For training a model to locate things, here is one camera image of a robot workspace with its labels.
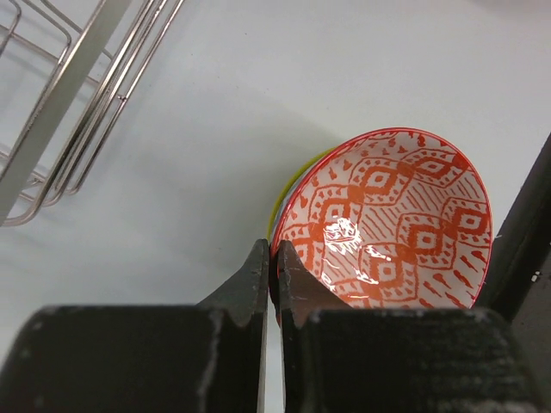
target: ceramic bowl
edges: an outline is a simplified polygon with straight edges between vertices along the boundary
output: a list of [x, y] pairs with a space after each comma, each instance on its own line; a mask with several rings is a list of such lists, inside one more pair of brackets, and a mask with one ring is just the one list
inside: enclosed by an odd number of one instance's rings
[[433, 133], [365, 133], [307, 165], [276, 206], [271, 254], [291, 241], [347, 304], [470, 307], [486, 275], [492, 218], [467, 158]]

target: bowl rim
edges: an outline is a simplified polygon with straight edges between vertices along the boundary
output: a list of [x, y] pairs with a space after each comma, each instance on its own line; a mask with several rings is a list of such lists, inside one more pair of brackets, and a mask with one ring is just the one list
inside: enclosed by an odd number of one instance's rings
[[273, 231], [274, 228], [274, 222], [276, 221], [276, 215], [279, 212], [279, 208], [283, 201], [285, 200], [285, 197], [288, 195], [289, 190], [293, 187], [294, 183], [297, 182], [297, 180], [300, 178], [302, 174], [304, 174], [308, 168], [312, 168], [314, 164], [316, 164], [322, 157], [329, 154], [331, 151], [336, 149], [336, 147], [332, 147], [331, 149], [328, 149], [327, 151], [323, 151], [310, 159], [308, 162], [304, 163], [294, 174], [291, 176], [291, 178], [287, 181], [285, 184], [285, 187], [283, 187], [282, 191], [280, 192], [279, 196], [277, 197], [277, 200], [275, 201], [274, 207], [272, 208], [272, 212], [269, 216], [269, 223], [268, 223], [268, 236], [267, 239], [271, 238], [272, 232], [275, 234], [275, 231]]
[[[325, 152], [324, 154], [322, 154], [322, 158], [320, 158], [318, 160], [318, 162], [316, 164], [314, 164], [314, 166], [302, 178], [302, 181], [300, 182], [300, 184], [297, 185], [297, 187], [294, 189], [294, 192], [289, 197], [289, 199], [287, 201], [287, 205], [283, 208], [282, 216], [281, 216], [279, 222], [277, 223], [277, 226], [273, 230], [272, 240], [273, 241], [278, 240], [279, 236], [281, 236], [282, 223], [284, 221], [283, 218], [287, 217], [287, 215], [289, 214], [291, 206], [296, 202], [296, 199], [297, 199], [297, 196], [299, 195], [299, 192], [305, 187], [306, 183], [309, 182], [311, 180], [311, 178], [315, 174], [318, 173], [319, 170], [324, 168], [329, 163], [329, 161], [331, 161], [340, 151], [342, 151], [344, 149], [348, 149], [349, 147], [354, 145], [360, 139], [364, 139], [364, 138], [369, 139], [369, 137], [371, 135], [375, 136], [375, 135], [379, 135], [379, 134], [382, 134], [382, 133], [400, 133], [400, 132], [422, 133], [423, 135], [430, 136], [431, 138], [434, 138], [434, 139], [436, 139], [440, 142], [443, 142], [447, 146], [451, 147], [454, 151], [456, 151], [459, 155], [461, 155], [463, 157], [463, 159], [467, 162], [467, 164], [471, 167], [471, 169], [474, 172], [474, 177], [476, 178], [477, 183], [482, 188], [482, 192], [484, 193], [484, 197], [486, 198], [486, 204], [488, 205], [488, 215], [490, 216], [490, 243], [489, 243], [490, 245], [489, 245], [488, 258], [486, 259], [486, 264], [485, 264], [485, 267], [484, 267], [484, 274], [482, 275], [479, 290], [477, 291], [476, 295], [474, 296], [473, 303], [471, 304], [471, 307], [472, 307], [474, 305], [474, 303], [476, 303], [476, 300], [480, 295], [480, 290], [482, 289], [482, 286], [484, 285], [484, 280], [486, 279], [486, 274], [488, 272], [488, 266], [489, 266], [489, 263], [490, 263], [490, 258], [492, 256], [493, 228], [492, 228], [492, 208], [491, 208], [491, 205], [490, 205], [490, 197], [488, 196], [488, 192], [486, 190], [486, 187], [484, 186], [484, 182], [482, 181], [482, 178], [480, 177], [480, 174], [479, 174], [478, 170], [476, 170], [473, 163], [468, 159], [468, 157], [461, 150], [459, 150], [459, 148], [457, 148], [455, 145], [451, 144], [448, 140], [446, 140], [446, 139], [444, 139], [444, 138], [442, 138], [438, 135], [435, 135], [432, 132], [428, 132], [428, 131], [425, 131], [423, 129], [417, 129], [417, 128], [414, 128], [414, 127], [407, 127], [407, 126], [384, 127], [382, 129], [375, 129], [374, 131], [362, 133], [361, 135], [358, 135], [358, 136], [356, 136], [352, 139], [349, 139], [346, 142], [343, 142], [341, 145], [338, 145], [338, 146], [334, 147], [332, 150], [329, 150], [329, 151]], [[276, 243], [272, 242], [270, 247], [269, 247], [270, 256], [272, 258], [275, 257], [276, 252], [277, 252]]]

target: worn black surface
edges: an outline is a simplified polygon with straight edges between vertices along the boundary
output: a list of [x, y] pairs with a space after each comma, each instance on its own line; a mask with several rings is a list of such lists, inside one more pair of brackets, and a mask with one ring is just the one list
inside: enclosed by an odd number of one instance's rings
[[478, 306], [506, 320], [517, 314], [551, 251], [551, 137], [542, 148], [492, 246]]
[[512, 327], [551, 405], [551, 257], [535, 278]]
[[301, 412], [546, 411], [487, 310], [320, 311], [300, 334]]
[[322, 286], [296, 254], [289, 241], [282, 241], [277, 252], [279, 273], [278, 302], [282, 327], [285, 411], [298, 411], [304, 394], [299, 327], [308, 315], [319, 308], [349, 308], [346, 303]]
[[199, 307], [39, 311], [0, 373], [0, 412], [262, 411], [267, 284], [264, 240]]

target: white countertop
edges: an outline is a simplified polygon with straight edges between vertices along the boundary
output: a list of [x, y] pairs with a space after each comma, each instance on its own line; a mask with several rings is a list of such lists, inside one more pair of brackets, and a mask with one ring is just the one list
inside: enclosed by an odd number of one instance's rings
[[0, 229], [0, 357], [44, 304], [200, 300], [306, 160], [381, 127], [462, 150], [497, 233], [551, 132], [550, 17], [545, 0], [188, 0], [84, 189]]

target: wire dish rack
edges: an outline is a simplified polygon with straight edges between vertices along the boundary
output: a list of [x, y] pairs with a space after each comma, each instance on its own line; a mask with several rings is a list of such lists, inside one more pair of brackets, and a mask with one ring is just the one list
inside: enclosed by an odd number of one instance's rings
[[83, 186], [183, 1], [0, 0], [0, 226]]

